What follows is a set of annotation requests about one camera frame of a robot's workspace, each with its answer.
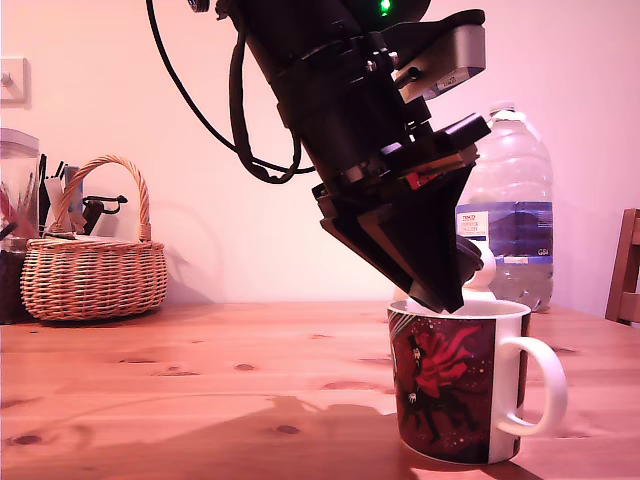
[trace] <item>basket handle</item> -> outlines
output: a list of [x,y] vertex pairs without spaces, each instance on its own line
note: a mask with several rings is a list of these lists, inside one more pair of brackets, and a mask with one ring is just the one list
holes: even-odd
[[[77,173],[73,176],[69,184],[64,189],[64,194],[62,196],[62,201],[60,202],[60,209],[58,210],[58,215],[56,218],[62,219],[64,218],[65,212],[69,209],[69,205],[71,204],[71,197],[73,195],[73,191],[80,185],[80,182],[89,175],[92,170],[95,170],[100,165],[104,165],[107,163],[117,163],[126,167],[136,183],[138,184],[138,190],[140,191],[140,241],[141,242],[149,242],[151,241],[151,224],[149,223],[149,191],[147,189],[147,182],[145,182],[140,170],[136,167],[132,162],[127,160],[126,158],[119,157],[117,155],[104,155],[98,157],[94,160],[91,160],[84,167],[77,171]],[[63,231],[62,223],[58,220],[55,221],[50,228],[50,231],[53,233],[60,233]]]

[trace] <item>wooden table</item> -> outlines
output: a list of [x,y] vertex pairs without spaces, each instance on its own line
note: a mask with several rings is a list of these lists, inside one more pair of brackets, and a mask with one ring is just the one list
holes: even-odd
[[[640,330],[535,315],[565,422],[478,469],[401,445],[385,320],[381,303],[215,305],[2,327],[2,478],[640,478]],[[542,406],[530,362],[525,418]]]

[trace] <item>green led light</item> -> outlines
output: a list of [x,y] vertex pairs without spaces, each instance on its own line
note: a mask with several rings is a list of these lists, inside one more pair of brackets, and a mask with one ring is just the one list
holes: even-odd
[[391,0],[380,0],[380,13],[386,17],[391,10]]

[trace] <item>wicker basket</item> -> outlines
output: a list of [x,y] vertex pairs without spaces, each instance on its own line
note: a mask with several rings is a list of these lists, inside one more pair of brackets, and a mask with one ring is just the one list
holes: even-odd
[[[60,205],[66,212],[73,190],[106,163],[126,167],[140,190],[140,242],[85,237],[30,240],[22,272],[22,301],[40,320],[97,320],[142,313],[159,306],[167,293],[164,245],[151,241],[149,193],[138,168],[112,155],[92,160],[76,173]],[[60,232],[56,222],[51,232]]]

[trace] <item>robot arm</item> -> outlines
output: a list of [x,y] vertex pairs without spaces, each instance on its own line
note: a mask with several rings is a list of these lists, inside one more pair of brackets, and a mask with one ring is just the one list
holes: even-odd
[[[208,0],[190,0],[206,11]],[[485,68],[484,13],[419,22],[429,0],[218,0],[238,30],[230,73],[236,151],[256,177],[298,171],[300,143],[322,183],[322,227],[421,304],[454,311],[480,253],[456,238],[455,206],[489,133],[479,115],[439,131],[430,99]],[[294,162],[271,177],[254,159],[242,107],[251,49],[292,132]]]

